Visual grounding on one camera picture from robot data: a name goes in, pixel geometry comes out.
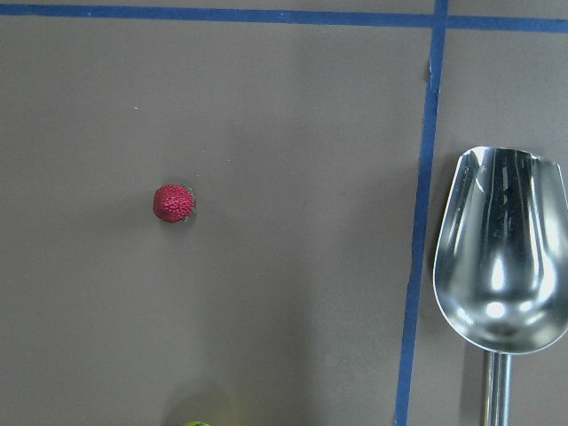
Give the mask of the red strawberry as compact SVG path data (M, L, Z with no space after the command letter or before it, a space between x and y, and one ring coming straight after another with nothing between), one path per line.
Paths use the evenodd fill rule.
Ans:
M163 185L154 193L153 212L163 222L186 221L195 209L193 192L183 185Z

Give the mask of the steel ice scoop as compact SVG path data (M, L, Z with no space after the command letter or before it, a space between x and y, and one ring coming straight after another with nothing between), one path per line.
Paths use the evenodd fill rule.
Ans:
M485 425L509 423L512 361L567 331L567 200L556 162L477 146L459 159L433 265L438 307L485 353Z

